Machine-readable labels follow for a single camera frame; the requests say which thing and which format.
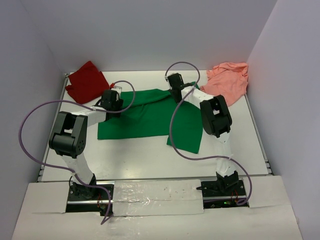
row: green shirt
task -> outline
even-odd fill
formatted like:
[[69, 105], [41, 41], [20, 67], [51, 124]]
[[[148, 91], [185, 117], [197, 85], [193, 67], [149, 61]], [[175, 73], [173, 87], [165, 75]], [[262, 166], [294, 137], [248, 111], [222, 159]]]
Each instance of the green shirt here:
[[[119, 118], [111, 118], [98, 125], [98, 139], [131, 139], [169, 135], [169, 125], [177, 103], [169, 91], [152, 89], [135, 92], [133, 105], [121, 113]], [[132, 101], [133, 92], [121, 93], [123, 108]], [[200, 110], [189, 102], [184, 102], [177, 111], [172, 128], [173, 140], [178, 149], [197, 154], [202, 138]], [[167, 145], [171, 146], [168, 137]]]

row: cable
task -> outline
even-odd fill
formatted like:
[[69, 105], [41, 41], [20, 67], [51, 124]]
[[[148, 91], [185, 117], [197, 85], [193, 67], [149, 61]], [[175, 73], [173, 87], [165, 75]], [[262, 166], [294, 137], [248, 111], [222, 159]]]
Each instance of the cable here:
[[[114, 84], [117, 84], [117, 83], [127, 83], [127, 84], [129, 84], [129, 85], [131, 86], [132, 91], [133, 91], [133, 97], [132, 97], [132, 101], [131, 101], [131, 103], [129, 104], [129, 106], [127, 106], [125, 109], [122, 109], [122, 110], [119, 110], [119, 111], [108, 111], [108, 110], [101, 110], [101, 109], [97, 109], [97, 111], [99, 111], [99, 112], [106, 112], [106, 113], [110, 113], [110, 114], [122, 113], [122, 112], [126, 111], [128, 108], [130, 108], [131, 105], [134, 103], [135, 98], [136, 98], [136, 91], [135, 91], [134, 86], [133, 86], [130, 82], [126, 81], [126, 80], [116, 81]], [[20, 125], [19, 133], [18, 133], [18, 139], [19, 139], [20, 147], [21, 147], [22, 151], [23, 151], [31, 160], [35, 161], [36, 163], [38, 163], [38, 164], [40, 164], [40, 165], [44, 165], [44, 166], [46, 166], [46, 167], [68, 170], [68, 171], [70, 171], [70, 172], [74, 175], [74, 177], [75, 177], [75, 178], [79, 181], [79, 183], [81, 183], [83, 186], [88, 187], [88, 188], [94, 188], [94, 189], [102, 189], [102, 190], [104, 190], [104, 191], [107, 193], [107, 195], [108, 195], [108, 200], [109, 200], [109, 202], [108, 202], [108, 207], [107, 207], [105, 216], [103, 217], [103, 220], [102, 220], [102, 222], [101, 222], [101, 225], [102, 225], [102, 224], [104, 224], [106, 221], [108, 221], [108, 220], [113, 216], [113, 215], [111, 215], [111, 216], [108, 217], [108, 214], [109, 214], [109, 212], [110, 212], [110, 207], [111, 207], [111, 195], [110, 195], [109, 191], [108, 191], [105, 187], [103, 187], [103, 186], [99, 186], [99, 185], [93, 186], [93, 185], [89, 185], [89, 184], [84, 183], [84, 182], [78, 177], [76, 171], [73, 170], [72, 168], [65, 167], [65, 166], [52, 165], [52, 164], [45, 163], [45, 162], [42, 162], [42, 161], [36, 159], [34, 156], [32, 156], [32, 155], [28, 152], [28, 150], [26, 149], [26, 147], [25, 147], [25, 145], [24, 145], [24, 143], [23, 143], [23, 141], [22, 141], [22, 130], [23, 130], [23, 127], [24, 127], [27, 119], [29, 118], [29, 116], [30, 116], [35, 110], [37, 110], [38, 108], [41, 108], [41, 107], [44, 106], [44, 105], [48, 105], [48, 104], [52, 104], [52, 103], [68, 103], [68, 104], [77, 105], [77, 106], [83, 107], [83, 108], [85, 108], [85, 109], [94, 111], [94, 109], [91, 108], [91, 107], [88, 107], [88, 106], [85, 106], [85, 105], [82, 105], [82, 104], [80, 104], [80, 103], [76, 103], [76, 102], [73, 102], [73, 101], [69, 101], [69, 100], [53, 100], [53, 101], [44, 102], [44, 103], [40, 104], [39, 106], [36, 106], [34, 109], [32, 109], [32, 110], [24, 117], [24, 119], [23, 119], [23, 121], [22, 121], [22, 123], [21, 123], [21, 125]]]
[[166, 70], [166, 72], [165, 72], [165, 75], [164, 75], [165, 78], [167, 78], [168, 71], [169, 71], [174, 65], [177, 65], [177, 64], [188, 64], [188, 65], [191, 65], [191, 66], [194, 67], [195, 70], [197, 71], [197, 73], [198, 73], [198, 78], [197, 78], [196, 82], [194, 83], [192, 90], [189, 91], [189, 92], [182, 98], [182, 100], [178, 103], [178, 105], [176, 106], [176, 108], [175, 108], [175, 110], [174, 110], [174, 112], [173, 112], [173, 114], [172, 114], [171, 121], [170, 121], [170, 127], [169, 127], [169, 137], [170, 137], [171, 145], [172, 145], [173, 149], [175, 150], [175, 152], [176, 152], [179, 156], [181, 156], [181, 157], [183, 157], [183, 158], [185, 158], [185, 159], [188, 159], [188, 160], [198, 161], [198, 160], [206, 160], [206, 159], [220, 158], [220, 159], [230, 160], [230, 161], [234, 162], [235, 164], [237, 164], [237, 165], [244, 171], [245, 175], [247, 176], [247, 178], [248, 178], [248, 180], [249, 180], [249, 185], [250, 185], [250, 191], [249, 191], [249, 194], [248, 194], [247, 198], [244, 199], [244, 200], [241, 199], [241, 200], [239, 200], [239, 201], [236, 203], [238, 206], [244, 205], [244, 204], [246, 204], [246, 203], [248, 202], [248, 200], [249, 200], [250, 197], [251, 197], [251, 194], [252, 194], [252, 181], [251, 181], [251, 178], [250, 178], [248, 172], [245, 170], [245, 168], [244, 168], [239, 162], [237, 162], [236, 160], [234, 160], [234, 159], [231, 158], [231, 157], [228, 157], [228, 156], [220, 156], [220, 155], [205, 156], [205, 157], [189, 157], [189, 156], [185, 156], [185, 155], [183, 155], [181, 152], [179, 152], [179, 150], [177, 149], [177, 147], [176, 147], [176, 145], [175, 145], [175, 143], [174, 143], [174, 139], [173, 139], [173, 135], [172, 135], [172, 128], [173, 128], [173, 123], [174, 123], [174, 120], [175, 120], [175, 116], [176, 116], [176, 114], [177, 114], [177, 111], [178, 111], [178, 109], [180, 108], [181, 104], [184, 102], [184, 100], [185, 100], [190, 94], [192, 94], [192, 92], [193, 92], [193, 91], [195, 90], [195, 88], [196, 88], [196, 85], [197, 85], [198, 82], [200, 81], [200, 71], [199, 71], [199, 69], [198, 69], [195, 65], [193, 65], [192, 63], [187, 62], [187, 61], [177, 61], [177, 62], [171, 64], [171, 65], [168, 67], [168, 69]]

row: fabric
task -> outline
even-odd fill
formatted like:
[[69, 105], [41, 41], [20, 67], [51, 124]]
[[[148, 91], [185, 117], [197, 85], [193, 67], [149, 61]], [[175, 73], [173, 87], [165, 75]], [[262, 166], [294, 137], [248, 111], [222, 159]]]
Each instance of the fabric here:
[[201, 91], [225, 98], [226, 104], [231, 106], [247, 92], [248, 64], [225, 62], [207, 70], [208, 82], [201, 86]]
[[103, 73], [88, 61], [78, 71], [69, 75], [71, 85], [65, 87], [68, 94], [78, 103], [86, 104], [100, 97], [109, 84]]
[[[132, 101], [133, 92], [122, 92], [123, 108]], [[172, 114], [177, 107], [168, 91], [159, 89], [136, 91], [135, 101], [119, 118], [98, 125], [98, 139], [130, 139], [169, 135]], [[202, 138], [200, 110], [189, 102], [179, 108], [173, 123], [172, 135], [178, 149], [198, 153]]]

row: pink cloth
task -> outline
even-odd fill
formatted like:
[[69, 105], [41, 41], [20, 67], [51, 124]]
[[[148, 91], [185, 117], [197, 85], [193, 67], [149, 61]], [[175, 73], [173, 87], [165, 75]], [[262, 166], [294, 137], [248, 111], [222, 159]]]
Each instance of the pink cloth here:
[[200, 89], [210, 95], [222, 95], [231, 106], [247, 92], [248, 64], [225, 62], [206, 71], [208, 83]]

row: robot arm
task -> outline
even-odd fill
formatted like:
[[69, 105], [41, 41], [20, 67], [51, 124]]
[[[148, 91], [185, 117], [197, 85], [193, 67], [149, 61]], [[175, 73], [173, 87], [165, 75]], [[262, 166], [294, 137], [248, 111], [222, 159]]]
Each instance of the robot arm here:
[[[100, 105], [92, 106], [93, 110], [85, 109], [77, 112], [60, 111], [54, 122], [49, 138], [49, 147], [62, 156], [68, 168], [75, 170], [77, 176], [88, 185], [96, 185], [96, 177], [88, 167], [84, 149], [87, 140], [87, 128], [109, 120], [120, 117], [120, 113], [106, 113], [108, 111], [119, 111], [123, 100], [120, 99], [121, 88], [104, 91]], [[75, 176], [72, 176], [72, 191], [81, 194], [85, 198], [92, 198], [95, 188], [83, 186]]]
[[[166, 78], [170, 86], [170, 92], [174, 100], [178, 103], [184, 98], [194, 87], [191, 83], [184, 84], [182, 76], [174, 73]], [[205, 132], [212, 135], [221, 143], [224, 156], [231, 157], [230, 148], [230, 126], [232, 118], [225, 98], [222, 95], [212, 96], [194, 89], [193, 92], [185, 99], [200, 109], [202, 125]], [[230, 160], [225, 158], [217, 158], [216, 176], [220, 186], [220, 190], [224, 191], [239, 181], [236, 166]]]

